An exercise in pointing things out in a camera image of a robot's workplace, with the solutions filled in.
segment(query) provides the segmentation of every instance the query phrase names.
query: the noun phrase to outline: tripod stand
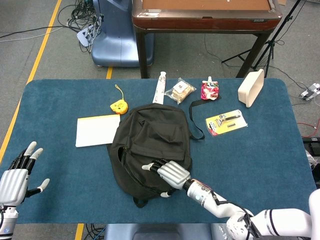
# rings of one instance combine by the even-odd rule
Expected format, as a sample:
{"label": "tripod stand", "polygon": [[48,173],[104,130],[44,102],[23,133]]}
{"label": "tripod stand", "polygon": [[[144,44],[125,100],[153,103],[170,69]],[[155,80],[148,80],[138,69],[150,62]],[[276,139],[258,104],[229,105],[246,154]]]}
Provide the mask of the tripod stand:
{"label": "tripod stand", "polygon": [[[256,64],[254,66],[251,66],[251,68],[255,71],[257,71],[257,67],[259,66],[259,64],[261,63],[262,59],[264,58],[264,56],[266,55],[267,51],[269,50],[269,54],[268,54],[268,60],[266,63],[266,69],[265,69],[265,74],[264,77],[266,78],[268,75],[268,70],[269,70],[269,65],[270,65],[270,59],[272,57],[272,59],[274,59],[274,47],[276,44],[276,38],[278,37],[279,33],[282,31],[282,29],[284,28],[284,26],[286,25],[287,22],[289,22],[293,16],[292,13],[295,11],[295,9],[297,8],[297,6],[299,5],[299,3],[301,2],[301,0],[297,0],[294,4],[294,6],[292,7],[292,9],[290,10],[290,12],[288,13],[288,15],[285,17],[284,21],[281,23],[279,29],[276,31],[276,33],[274,34],[273,38],[269,41],[267,41],[265,44],[267,45],[267,47],[265,48],[265,50],[263,51],[262,55],[260,56],[260,58],[258,59],[258,61],[256,62]],[[221,63],[225,63],[231,59],[234,58],[240,58],[242,61],[244,61],[245,59],[242,57],[243,54],[246,54],[248,52],[250,52],[251,49],[248,49],[246,51],[243,51],[235,56],[232,56],[226,60],[223,60]]]}

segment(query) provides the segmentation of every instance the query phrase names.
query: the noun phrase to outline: black backpack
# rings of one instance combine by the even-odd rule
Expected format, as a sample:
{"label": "black backpack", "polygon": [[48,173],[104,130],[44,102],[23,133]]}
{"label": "black backpack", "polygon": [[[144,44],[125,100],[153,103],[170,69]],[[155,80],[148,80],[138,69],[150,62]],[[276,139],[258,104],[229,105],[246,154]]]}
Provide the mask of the black backpack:
{"label": "black backpack", "polygon": [[158,103],[132,109],[119,124],[113,143],[107,146],[112,170],[118,185],[133,196],[139,208],[161,193],[171,195],[174,191],[156,173],[143,170],[142,165],[166,159],[189,170],[190,138],[205,137],[193,137],[184,111]]}

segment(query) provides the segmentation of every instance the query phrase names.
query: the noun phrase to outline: white notepad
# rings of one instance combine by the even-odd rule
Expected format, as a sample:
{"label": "white notepad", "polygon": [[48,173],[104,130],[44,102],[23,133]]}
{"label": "white notepad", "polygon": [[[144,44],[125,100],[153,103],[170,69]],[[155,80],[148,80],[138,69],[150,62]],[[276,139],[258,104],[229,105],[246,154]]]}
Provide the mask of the white notepad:
{"label": "white notepad", "polygon": [[111,144],[119,123],[119,114],[78,118],[75,146]]}

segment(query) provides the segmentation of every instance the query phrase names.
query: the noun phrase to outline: yellow floor line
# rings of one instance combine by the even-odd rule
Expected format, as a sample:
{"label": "yellow floor line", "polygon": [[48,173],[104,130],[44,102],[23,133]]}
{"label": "yellow floor line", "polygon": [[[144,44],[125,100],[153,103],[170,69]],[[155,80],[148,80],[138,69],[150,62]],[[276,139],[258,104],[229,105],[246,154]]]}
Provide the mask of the yellow floor line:
{"label": "yellow floor line", "polygon": [[[112,70],[113,70],[113,67],[109,66],[108,67],[108,71],[106,72],[105,79],[111,79]],[[78,226],[76,227],[74,240],[81,240],[83,232],[84,232],[84,224],[83,223],[78,223]]]}
{"label": "yellow floor line", "polygon": [[[55,8],[53,10],[53,13],[52,13],[49,25],[48,25],[49,27],[52,27],[54,25],[54,22],[55,22],[55,19],[56,19],[56,16],[57,16],[58,9],[59,9],[59,6],[61,4],[61,1],[62,0],[57,0],[57,2],[56,2]],[[42,57],[42,54],[44,53],[44,50],[45,50],[45,47],[46,47],[46,44],[47,44],[47,41],[48,41],[48,38],[49,38],[49,35],[50,35],[48,33],[50,33],[50,31],[51,31],[51,28],[48,28],[46,30],[46,34],[47,35],[44,35],[41,47],[40,47],[39,52],[38,52],[38,55],[36,56],[36,59],[34,61],[31,73],[30,73],[29,78],[28,78],[28,80],[26,82],[27,84],[34,79],[34,76],[36,74],[39,62],[40,62],[41,57]],[[20,100],[19,100],[18,105],[16,106],[15,112],[13,114],[11,123],[10,123],[9,128],[8,128],[8,131],[6,132],[6,134],[4,136],[4,140],[3,140],[3,143],[2,143],[1,148],[0,148],[0,163],[2,162],[2,159],[4,157],[5,151],[7,149],[7,146],[8,146],[10,137],[11,137],[12,130],[13,130],[14,125],[16,123],[16,119],[17,119],[17,115],[18,115],[18,111],[19,111],[19,106],[20,106]]]}
{"label": "yellow floor line", "polygon": [[113,67],[109,66],[108,71],[106,72],[105,79],[111,79]]}

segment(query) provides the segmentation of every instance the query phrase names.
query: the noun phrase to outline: table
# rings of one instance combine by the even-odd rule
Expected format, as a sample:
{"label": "table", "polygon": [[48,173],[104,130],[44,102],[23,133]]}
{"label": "table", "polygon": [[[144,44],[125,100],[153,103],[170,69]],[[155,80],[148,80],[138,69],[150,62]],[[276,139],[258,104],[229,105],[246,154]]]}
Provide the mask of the table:
{"label": "table", "polygon": [[[200,99],[203,79],[186,79],[197,88],[179,108],[186,112]],[[129,110],[152,102],[157,79],[44,79],[29,83],[0,172],[31,141],[44,148],[29,187],[50,178],[47,189],[18,207],[18,223],[220,223],[182,191],[155,198],[137,208],[117,185],[105,145],[76,148],[77,118],[113,114],[117,84]],[[177,79],[167,79],[166,89]],[[285,84],[266,79],[250,108],[238,101],[240,78],[218,79],[221,99],[193,108],[205,140],[190,141],[191,175],[218,194],[250,209],[298,208],[309,211],[315,183],[297,128]],[[169,97],[167,105],[177,106]],[[206,130],[205,118],[239,109],[248,127],[217,137]],[[189,122],[191,132],[200,133]]]}
{"label": "table", "polygon": [[282,18],[277,0],[133,0],[141,78],[148,78],[148,33],[253,34],[257,39],[237,78],[244,78]]}

